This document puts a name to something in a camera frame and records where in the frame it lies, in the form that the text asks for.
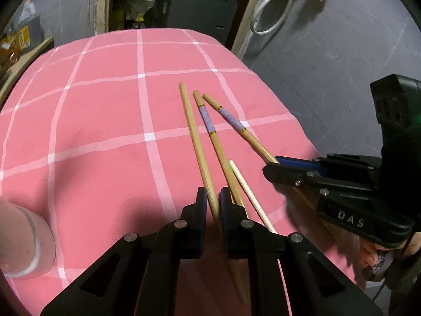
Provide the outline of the person right hand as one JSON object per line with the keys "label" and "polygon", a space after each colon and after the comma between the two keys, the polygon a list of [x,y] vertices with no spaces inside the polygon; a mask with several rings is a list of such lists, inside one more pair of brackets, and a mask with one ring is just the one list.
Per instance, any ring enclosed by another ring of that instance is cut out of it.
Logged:
{"label": "person right hand", "polygon": [[420,232],[411,240],[406,240],[397,248],[385,248],[381,245],[360,238],[360,263],[363,266],[363,278],[367,281],[380,281],[393,260],[406,260],[420,250]]}

